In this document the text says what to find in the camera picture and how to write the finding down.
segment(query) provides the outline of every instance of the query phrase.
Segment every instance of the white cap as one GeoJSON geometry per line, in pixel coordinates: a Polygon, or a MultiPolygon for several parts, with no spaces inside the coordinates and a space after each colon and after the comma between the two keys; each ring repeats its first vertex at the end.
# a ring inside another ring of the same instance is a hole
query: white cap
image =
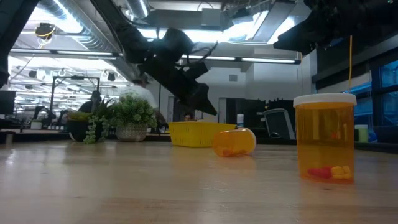
{"type": "Polygon", "coordinates": [[[348,93],[312,94],[294,98],[293,106],[296,107],[306,103],[352,103],[356,105],[356,97],[348,93]]]}

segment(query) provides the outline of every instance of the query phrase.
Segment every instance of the person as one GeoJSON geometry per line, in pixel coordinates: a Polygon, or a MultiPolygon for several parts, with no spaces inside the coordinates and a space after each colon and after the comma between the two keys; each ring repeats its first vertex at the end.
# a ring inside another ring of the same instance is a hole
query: person
{"type": "Polygon", "coordinates": [[[102,101],[101,93],[98,90],[93,91],[91,98],[79,108],[79,111],[84,113],[92,113],[95,108],[100,105],[102,101]]]}
{"type": "Polygon", "coordinates": [[[186,112],[184,115],[184,121],[195,121],[191,112],[186,112]]]}
{"type": "Polygon", "coordinates": [[[155,117],[158,123],[166,123],[166,119],[159,111],[159,106],[155,101],[153,94],[146,88],[149,84],[147,77],[144,75],[141,79],[134,79],[132,86],[121,89],[120,96],[135,95],[148,101],[148,103],[155,109],[155,117]]]}

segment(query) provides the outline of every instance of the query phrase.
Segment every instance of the yellow pill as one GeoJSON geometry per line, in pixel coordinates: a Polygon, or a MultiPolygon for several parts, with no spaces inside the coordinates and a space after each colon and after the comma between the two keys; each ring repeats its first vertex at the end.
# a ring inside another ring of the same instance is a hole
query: yellow pill
{"type": "Polygon", "coordinates": [[[330,171],[331,171],[332,175],[343,175],[344,174],[344,170],[340,166],[333,167],[333,168],[331,168],[330,171]]]}
{"type": "Polygon", "coordinates": [[[351,174],[343,174],[344,179],[351,179],[353,176],[351,174]]]}
{"type": "Polygon", "coordinates": [[[351,169],[349,168],[349,166],[343,166],[343,170],[344,170],[344,173],[346,173],[346,174],[351,173],[351,169]]]}
{"type": "Polygon", "coordinates": [[[334,179],[344,179],[343,175],[333,175],[334,179]]]}

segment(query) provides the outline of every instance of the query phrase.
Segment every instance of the desk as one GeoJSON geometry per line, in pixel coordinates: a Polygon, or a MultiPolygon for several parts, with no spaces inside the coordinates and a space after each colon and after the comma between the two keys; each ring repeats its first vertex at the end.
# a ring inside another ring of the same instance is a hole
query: desk
{"type": "Polygon", "coordinates": [[[169,142],[0,150],[2,223],[397,223],[398,156],[356,151],[356,185],[299,179],[295,146],[252,157],[169,142]]]}

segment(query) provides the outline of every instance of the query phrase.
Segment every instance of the computer monitor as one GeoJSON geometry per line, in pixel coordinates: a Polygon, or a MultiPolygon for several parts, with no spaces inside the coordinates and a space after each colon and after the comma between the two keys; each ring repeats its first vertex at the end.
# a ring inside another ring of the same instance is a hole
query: computer monitor
{"type": "Polygon", "coordinates": [[[0,91],[0,114],[14,114],[15,91],[0,91]]]}

